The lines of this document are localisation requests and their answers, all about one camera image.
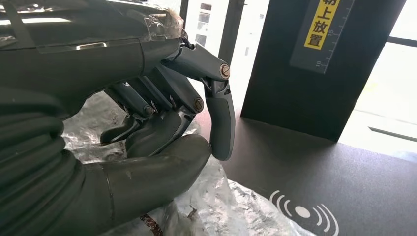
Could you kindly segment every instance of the dark gray robotic arm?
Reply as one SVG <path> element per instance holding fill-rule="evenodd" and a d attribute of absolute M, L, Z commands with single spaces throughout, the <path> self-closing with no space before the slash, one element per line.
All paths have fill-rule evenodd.
<path fill-rule="evenodd" d="M 210 143 L 219 160 L 230 158 L 235 138 L 235 111 L 229 85 L 230 68 L 200 44 L 182 46 L 163 64 L 205 86 L 206 103 L 211 116 Z"/>
<path fill-rule="evenodd" d="M 211 152 L 230 157 L 229 67 L 169 33 L 169 11 L 135 0 L 0 6 L 0 235 L 99 234 L 186 191 Z M 182 137 L 204 106 L 186 76 L 205 86 L 210 144 Z M 82 164 L 64 150 L 62 120 L 102 90 L 127 116 L 101 141 L 126 139 L 127 159 Z"/>

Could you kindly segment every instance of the crumpled plastic sheet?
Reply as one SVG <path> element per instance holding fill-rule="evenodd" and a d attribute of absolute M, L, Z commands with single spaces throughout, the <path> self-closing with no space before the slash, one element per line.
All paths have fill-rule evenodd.
<path fill-rule="evenodd" d="M 87 100 L 82 110 L 66 120 L 66 148 L 83 163 L 125 158 L 124 143 L 101 146 L 103 130 L 120 123 L 125 113 L 106 94 Z M 192 123 L 187 133 L 198 133 Z M 149 219 L 156 225 L 149 225 Z M 102 236 L 133 235 L 313 235 L 288 219 L 266 198 L 228 180 L 213 156 L 191 188 L 167 206 L 120 225 Z"/>

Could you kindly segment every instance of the brass screw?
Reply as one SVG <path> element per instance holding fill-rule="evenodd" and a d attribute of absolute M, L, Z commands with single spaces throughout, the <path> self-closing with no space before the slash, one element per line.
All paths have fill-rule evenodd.
<path fill-rule="evenodd" d="M 230 77 L 230 67 L 228 64 L 222 64 L 220 66 L 220 74 L 224 79 L 228 79 Z"/>
<path fill-rule="evenodd" d="M 155 112 L 155 110 L 150 105 L 146 105 L 144 107 L 144 112 L 145 112 L 145 115 L 151 116 Z"/>
<path fill-rule="evenodd" d="M 194 109 L 197 112 L 201 112 L 204 109 L 204 101 L 201 98 L 198 97 L 194 100 Z"/>

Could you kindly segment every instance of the black mat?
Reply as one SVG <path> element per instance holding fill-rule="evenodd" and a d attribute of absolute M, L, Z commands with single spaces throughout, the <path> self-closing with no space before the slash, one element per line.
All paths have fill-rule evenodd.
<path fill-rule="evenodd" d="M 339 235 L 417 234 L 416 163 L 251 120 L 238 119 L 236 131 L 233 156 L 223 163 L 228 178 L 267 198 L 279 190 L 272 201 L 285 195 L 281 211 L 289 217 L 287 202 L 302 227 L 334 235 L 327 207 Z"/>

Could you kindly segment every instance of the white signal symbol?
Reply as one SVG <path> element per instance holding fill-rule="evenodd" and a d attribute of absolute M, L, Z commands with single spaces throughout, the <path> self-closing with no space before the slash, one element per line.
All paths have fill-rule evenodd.
<path fill-rule="evenodd" d="M 269 201 L 274 203 L 273 198 L 278 193 L 279 193 L 279 190 L 276 190 L 275 192 L 273 192 L 271 194 L 271 196 L 269 197 Z M 276 202 L 275 202 L 276 207 L 278 208 L 278 210 L 281 213 L 282 213 L 282 210 L 281 210 L 281 204 L 280 203 L 281 203 L 281 201 L 283 200 L 284 197 L 285 197 L 285 195 L 279 196 L 276 199 Z M 291 215 L 290 211 L 288 210 L 288 204 L 290 202 L 291 202 L 291 200 L 286 200 L 284 202 L 284 210 L 289 217 L 293 217 L 293 215 Z M 319 209 L 319 211 L 315 207 L 312 207 L 313 211 L 315 211 L 315 213 L 317 214 L 317 217 L 318 217 L 318 222 L 316 223 L 316 225 L 320 226 L 323 223 L 323 218 L 322 218 L 322 215 L 323 215 L 324 219 L 326 221 L 326 227 L 323 229 L 323 231 L 325 233 L 327 233 L 330 230 L 330 227 L 331 227 L 330 218 L 328 216 L 328 215 L 330 215 L 331 219 L 334 222 L 334 228 L 335 228 L 333 236 L 338 236 L 339 235 L 339 224 L 337 223 L 336 217 L 334 217 L 333 213 L 331 213 L 331 211 L 324 204 L 320 204 L 320 206 L 317 205 L 316 207 Z M 295 212 L 299 216 L 301 216 L 302 218 L 305 218 L 305 219 L 308 219 L 308 218 L 311 217 L 310 211 L 308 209 L 306 209 L 305 207 L 302 207 L 302 206 L 296 206 L 295 207 Z"/>

